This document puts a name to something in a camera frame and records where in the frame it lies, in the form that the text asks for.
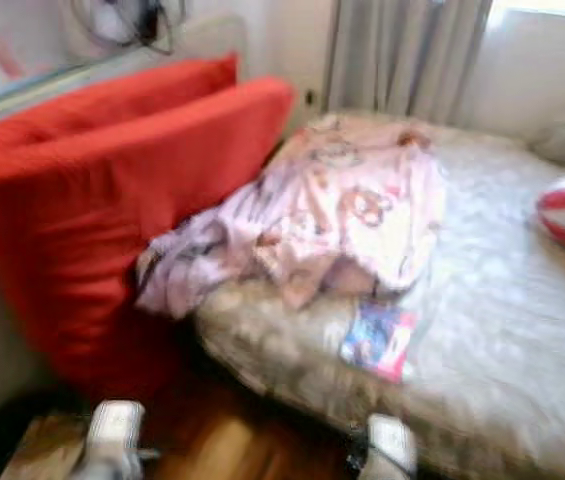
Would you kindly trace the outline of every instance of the gray bedsheet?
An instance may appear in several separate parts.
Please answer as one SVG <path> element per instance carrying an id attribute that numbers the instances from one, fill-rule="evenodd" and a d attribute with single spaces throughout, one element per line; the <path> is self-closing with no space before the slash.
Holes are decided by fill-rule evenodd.
<path id="1" fill-rule="evenodd" d="M 565 169 L 512 140 L 432 131 L 449 208 L 403 299 L 419 317 L 404 384 L 337 358 L 355 299 L 294 312 L 266 283 L 228 283 L 198 311 L 202 343 L 254 390 L 339 428 L 403 418 L 423 460 L 458 479 L 565 479 L 565 249 L 533 222 Z"/>

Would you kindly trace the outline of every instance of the window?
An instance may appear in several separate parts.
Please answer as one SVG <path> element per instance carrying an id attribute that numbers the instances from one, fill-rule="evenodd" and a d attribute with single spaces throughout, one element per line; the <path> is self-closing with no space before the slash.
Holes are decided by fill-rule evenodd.
<path id="1" fill-rule="evenodd" d="M 493 8 L 511 8 L 565 15 L 565 0 L 494 0 Z"/>

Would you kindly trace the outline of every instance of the curtain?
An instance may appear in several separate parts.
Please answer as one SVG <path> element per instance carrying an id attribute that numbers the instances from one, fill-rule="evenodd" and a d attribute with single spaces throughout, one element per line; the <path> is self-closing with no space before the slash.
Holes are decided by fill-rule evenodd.
<path id="1" fill-rule="evenodd" d="M 340 0 L 327 108 L 454 123 L 491 4 Z"/>

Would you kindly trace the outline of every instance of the clothing pile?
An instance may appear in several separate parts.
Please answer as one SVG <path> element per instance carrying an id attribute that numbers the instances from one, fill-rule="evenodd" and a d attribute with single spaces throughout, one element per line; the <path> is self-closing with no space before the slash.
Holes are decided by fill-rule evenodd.
<path id="1" fill-rule="evenodd" d="M 322 290 L 400 292 L 426 264 L 444 204 L 422 127 L 329 115 L 255 181 L 155 238 L 137 262 L 137 305 L 182 318 L 222 282 L 254 276 L 295 308 Z"/>

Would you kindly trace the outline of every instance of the floor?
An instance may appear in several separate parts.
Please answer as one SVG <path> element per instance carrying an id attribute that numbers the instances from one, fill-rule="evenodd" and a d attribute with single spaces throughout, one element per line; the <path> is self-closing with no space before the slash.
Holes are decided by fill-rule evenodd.
<path id="1" fill-rule="evenodd" d="M 191 344 L 187 372 L 147 414 L 144 443 L 163 452 L 147 480 L 351 478 L 346 438 L 248 391 Z"/>

